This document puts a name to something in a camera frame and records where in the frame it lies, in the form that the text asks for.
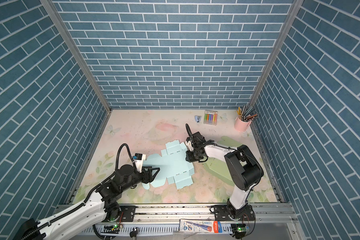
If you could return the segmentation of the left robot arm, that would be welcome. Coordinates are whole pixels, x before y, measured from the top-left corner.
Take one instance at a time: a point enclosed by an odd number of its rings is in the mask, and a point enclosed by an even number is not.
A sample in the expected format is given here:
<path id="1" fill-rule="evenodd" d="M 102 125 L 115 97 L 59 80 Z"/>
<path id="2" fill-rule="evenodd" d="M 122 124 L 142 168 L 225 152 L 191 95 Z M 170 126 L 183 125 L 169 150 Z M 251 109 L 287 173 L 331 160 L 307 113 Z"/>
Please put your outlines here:
<path id="1" fill-rule="evenodd" d="M 104 181 L 93 187 L 86 198 L 58 214 L 39 221 L 24 222 L 15 240 L 68 240 L 90 226 L 103 221 L 119 221 L 122 210 L 117 201 L 122 193 L 139 183 L 153 182 L 160 168 L 142 167 L 138 172 L 123 165 Z"/>

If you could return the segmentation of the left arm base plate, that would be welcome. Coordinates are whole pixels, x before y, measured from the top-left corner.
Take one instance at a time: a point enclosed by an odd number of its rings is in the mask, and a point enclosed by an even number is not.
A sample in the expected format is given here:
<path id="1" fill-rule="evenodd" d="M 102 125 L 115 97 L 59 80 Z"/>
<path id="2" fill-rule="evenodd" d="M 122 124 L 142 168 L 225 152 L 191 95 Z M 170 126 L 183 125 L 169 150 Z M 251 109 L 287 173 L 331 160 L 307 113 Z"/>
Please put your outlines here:
<path id="1" fill-rule="evenodd" d="M 132 222 L 134 220 L 136 206 L 134 205 L 122 205 L 116 209 L 107 213 L 104 222 L 116 223 L 116 222 Z"/>

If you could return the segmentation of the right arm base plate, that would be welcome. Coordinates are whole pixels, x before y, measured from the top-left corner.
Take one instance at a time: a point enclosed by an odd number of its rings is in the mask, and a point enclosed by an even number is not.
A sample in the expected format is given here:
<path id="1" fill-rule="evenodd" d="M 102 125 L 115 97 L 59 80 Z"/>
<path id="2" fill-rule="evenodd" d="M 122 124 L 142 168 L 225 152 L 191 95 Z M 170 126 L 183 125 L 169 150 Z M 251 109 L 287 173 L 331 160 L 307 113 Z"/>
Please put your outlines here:
<path id="1" fill-rule="evenodd" d="M 232 205 L 214 205 L 210 207 L 210 212 L 216 221 L 255 221 L 256 214 L 251 205 L 246 204 L 240 209 L 235 209 Z"/>

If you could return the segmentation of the light blue paper box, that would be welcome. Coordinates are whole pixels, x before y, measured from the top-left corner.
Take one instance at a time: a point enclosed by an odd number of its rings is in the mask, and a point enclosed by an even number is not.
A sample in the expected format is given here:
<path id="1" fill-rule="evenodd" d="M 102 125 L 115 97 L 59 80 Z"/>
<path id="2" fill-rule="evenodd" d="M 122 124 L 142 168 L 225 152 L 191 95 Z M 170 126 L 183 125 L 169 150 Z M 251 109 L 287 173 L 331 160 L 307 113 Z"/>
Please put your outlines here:
<path id="1" fill-rule="evenodd" d="M 143 188 L 158 188 L 165 183 L 175 184 L 177 189 L 193 184 L 192 175 L 195 174 L 194 165 L 186 161 L 188 148 L 185 143 L 178 140 L 166 143 L 166 148 L 161 154 L 152 154 L 143 161 L 144 167 L 160 168 L 154 181 L 143 184 Z"/>

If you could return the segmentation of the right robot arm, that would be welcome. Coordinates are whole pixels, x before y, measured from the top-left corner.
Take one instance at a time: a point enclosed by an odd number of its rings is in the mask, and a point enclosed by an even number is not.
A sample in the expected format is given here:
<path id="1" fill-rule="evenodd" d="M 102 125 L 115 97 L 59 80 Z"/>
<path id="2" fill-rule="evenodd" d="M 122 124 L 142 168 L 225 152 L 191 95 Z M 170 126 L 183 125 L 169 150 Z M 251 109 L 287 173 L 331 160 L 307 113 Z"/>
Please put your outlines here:
<path id="1" fill-rule="evenodd" d="M 232 219 L 241 218 L 250 210 L 248 197 L 252 189 L 260 183 L 264 170 L 249 147 L 228 147 L 204 138 L 199 132 L 187 130 L 186 161 L 204 163 L 210 158 L 226 163 L 234 182 L 233 194 L 227 201 L 227 212 Z"/>

